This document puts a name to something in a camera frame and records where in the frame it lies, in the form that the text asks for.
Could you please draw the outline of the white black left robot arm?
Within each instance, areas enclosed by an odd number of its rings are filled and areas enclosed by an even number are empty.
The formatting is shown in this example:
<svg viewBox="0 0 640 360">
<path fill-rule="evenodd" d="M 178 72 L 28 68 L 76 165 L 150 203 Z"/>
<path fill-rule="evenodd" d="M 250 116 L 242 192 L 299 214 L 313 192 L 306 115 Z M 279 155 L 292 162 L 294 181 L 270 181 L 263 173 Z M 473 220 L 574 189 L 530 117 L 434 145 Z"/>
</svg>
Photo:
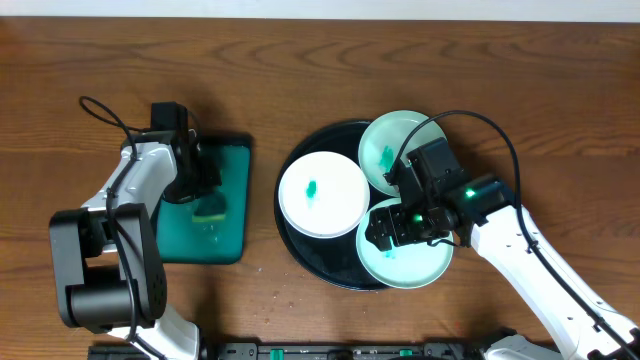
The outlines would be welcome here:
<svg viewBox="0 0 640 360">
<path fill-rule="evenodd" d="M 212 359 L 201 328 L 168 305 L 151 217 L 164 195 L 195 198 L 196 134 L 130 136 L 103 187 L 49 221 L 59 316 L 69 328 L 121 338 L 151 359 Z"/>
</svg>

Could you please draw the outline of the white plate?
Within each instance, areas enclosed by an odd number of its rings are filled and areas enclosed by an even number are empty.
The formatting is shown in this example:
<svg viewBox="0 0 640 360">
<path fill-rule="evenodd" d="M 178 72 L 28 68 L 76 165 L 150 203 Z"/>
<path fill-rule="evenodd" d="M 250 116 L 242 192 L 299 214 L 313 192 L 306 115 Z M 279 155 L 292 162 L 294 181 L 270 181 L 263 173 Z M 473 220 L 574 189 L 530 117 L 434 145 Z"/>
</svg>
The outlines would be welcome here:
<svg viewBox="0 0 640 360">
<path fill-rule="evenodd" d="M 330 151 L 301 156 L 286 167 L 276 198 L 298 232 L 332 239 L 356 228 L 370 204 L 369 183 L 348 157 Z"/>
</svg>

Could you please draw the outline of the green yellow sponge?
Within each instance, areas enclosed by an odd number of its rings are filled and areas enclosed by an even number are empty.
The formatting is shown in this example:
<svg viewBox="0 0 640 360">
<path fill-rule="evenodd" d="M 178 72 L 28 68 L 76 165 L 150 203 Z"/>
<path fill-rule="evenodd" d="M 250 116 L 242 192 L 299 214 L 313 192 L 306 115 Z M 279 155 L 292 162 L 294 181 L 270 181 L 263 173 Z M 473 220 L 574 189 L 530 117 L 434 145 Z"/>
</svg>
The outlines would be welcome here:
<svg viewBox="0 0 640 360">
<path fill-rule="evenodd" d="M 222 221 L 226 217 L 226 210 L 227 203 L 224 195 L 220 192 L 214 192 L 197 200 L 192 221 L 194 223 Z"/>
</svg>

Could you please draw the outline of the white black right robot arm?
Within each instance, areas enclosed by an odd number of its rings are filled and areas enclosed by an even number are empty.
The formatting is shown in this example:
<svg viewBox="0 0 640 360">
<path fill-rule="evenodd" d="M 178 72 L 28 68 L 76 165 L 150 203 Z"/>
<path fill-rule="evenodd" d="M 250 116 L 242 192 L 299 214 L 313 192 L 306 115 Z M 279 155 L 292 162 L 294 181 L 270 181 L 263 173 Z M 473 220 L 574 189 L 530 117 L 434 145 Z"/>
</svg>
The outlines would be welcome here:
<svg viewBox="0 0 640 360">
<path fill-rule="evenodd" d="M 467 247 L 516 290 L 565 359 L 636 359 L 639 327 L 597 295 L 542 235 L 518 196 L 486 175 L 413 206 L 371 211 L 364 236 L 379 251 Z"/>
</svg>

